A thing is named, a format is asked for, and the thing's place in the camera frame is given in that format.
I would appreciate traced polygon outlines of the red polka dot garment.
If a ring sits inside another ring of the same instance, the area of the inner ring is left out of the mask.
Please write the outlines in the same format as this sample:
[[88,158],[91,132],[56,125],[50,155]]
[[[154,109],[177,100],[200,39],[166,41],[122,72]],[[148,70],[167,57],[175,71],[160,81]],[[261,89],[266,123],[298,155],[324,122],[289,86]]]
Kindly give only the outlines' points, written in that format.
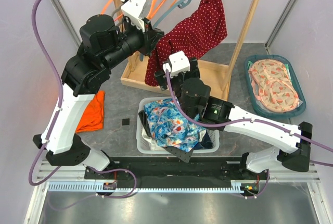
[[171,54],[182,51],[189,59],[201,58],[227,37],[226,18],[222,0],[201,0],[190,17],[179,22],[156,45],[146,68],[144,83],[158,86],[155,72]]

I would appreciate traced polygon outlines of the blue floral garment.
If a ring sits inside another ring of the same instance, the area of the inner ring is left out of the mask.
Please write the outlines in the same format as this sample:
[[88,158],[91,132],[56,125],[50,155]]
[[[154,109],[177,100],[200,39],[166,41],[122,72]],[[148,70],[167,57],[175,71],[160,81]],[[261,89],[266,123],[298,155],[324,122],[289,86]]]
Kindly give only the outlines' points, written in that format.
[[171,98],[153,101],[143,106],[151,137],[160,147],[176,147],[190,152],[200,143],[206,129],[187,120]]

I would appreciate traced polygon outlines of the blue denim skirt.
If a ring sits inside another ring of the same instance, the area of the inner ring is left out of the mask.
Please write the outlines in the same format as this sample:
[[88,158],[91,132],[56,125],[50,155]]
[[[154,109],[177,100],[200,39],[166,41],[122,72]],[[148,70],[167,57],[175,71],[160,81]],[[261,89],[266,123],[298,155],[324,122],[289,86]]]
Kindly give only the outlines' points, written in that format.
[[213,142],[206,130],[197,133],[198,142],[194,146],[194,150],[210,150],[213,148]]

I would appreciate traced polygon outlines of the white pleated skirt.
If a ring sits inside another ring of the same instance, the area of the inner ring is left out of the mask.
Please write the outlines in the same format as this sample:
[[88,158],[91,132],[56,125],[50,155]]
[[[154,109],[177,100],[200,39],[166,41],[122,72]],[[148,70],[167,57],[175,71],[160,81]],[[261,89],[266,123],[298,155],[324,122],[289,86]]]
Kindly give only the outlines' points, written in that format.
[[151,151],[164,151],[165,150],[163,147],[157,145],[157,141],[155,139],[153,139],[147,135],[146,130],[144,128],[142,128],[142,138],[148,144],[149,149]]

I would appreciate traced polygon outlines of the black dotted garment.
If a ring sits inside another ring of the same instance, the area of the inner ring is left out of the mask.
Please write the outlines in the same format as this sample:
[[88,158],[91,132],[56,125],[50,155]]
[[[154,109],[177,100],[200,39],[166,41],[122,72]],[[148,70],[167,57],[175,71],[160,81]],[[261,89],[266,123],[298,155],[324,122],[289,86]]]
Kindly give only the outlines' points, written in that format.
[[[149,126],[148,126],[148,122],[147,122],[147,116],[145,115],[145,113],[143,112],[143,110],[141,110],[139,113],[138,113],[138,116],[141,120],[141,123],[143,125],[143,128],[146,130],[146,133],[149,137],[151,137],[151,134],[150,134],[150,130],[149,130]],[[181,151],[180,149],[176,148],[176,147],[164,147],[164,149],[176,156],[177,158],[179,158],[180,160],[184,161],[184,162],[189,162],[189,159],[190,157],[192,156],[192,153],[194,151],[194,149],[192,149],[190,152],[185,152],[185,151]]]

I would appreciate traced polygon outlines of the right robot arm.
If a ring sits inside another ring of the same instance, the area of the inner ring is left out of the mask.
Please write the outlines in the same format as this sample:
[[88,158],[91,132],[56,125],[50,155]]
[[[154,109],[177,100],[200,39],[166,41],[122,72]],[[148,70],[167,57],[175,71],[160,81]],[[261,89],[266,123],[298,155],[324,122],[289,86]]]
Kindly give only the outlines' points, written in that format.
[[296,172],[309,170],[311,124],[276,122],[211,96],[211,88],[200,79],[195,58],[169,57],[162,69],[155,72],[155,78],[162,90],[170,90],[176,108],[190,122],[211,130],[239,133],[271,145],[263,151],[242,155],[238,166],[242,178],[250,179],[256,173],[279,167]]

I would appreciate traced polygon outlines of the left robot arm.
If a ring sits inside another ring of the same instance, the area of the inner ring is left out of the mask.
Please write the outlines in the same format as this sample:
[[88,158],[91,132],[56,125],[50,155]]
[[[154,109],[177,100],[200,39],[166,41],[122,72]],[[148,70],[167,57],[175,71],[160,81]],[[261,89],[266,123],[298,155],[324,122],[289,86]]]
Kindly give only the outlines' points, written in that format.
[[44,132],[33,137],[37,148],[47,150],[46,159],[52,166],[83,164],[94,168],[103,179],[112,177],[110,158],[85,144],[76,129],[88,104],[110,78],[111,70],[136,51],[150,55],[164,36],[148,19],[143,23],[139,29],[126,17],[124,32],[120,32],[111,16],[95,15],[80,28],[82,43],[61,75],[62,106],[56,123],[48,125],[51,135],[47,137]]

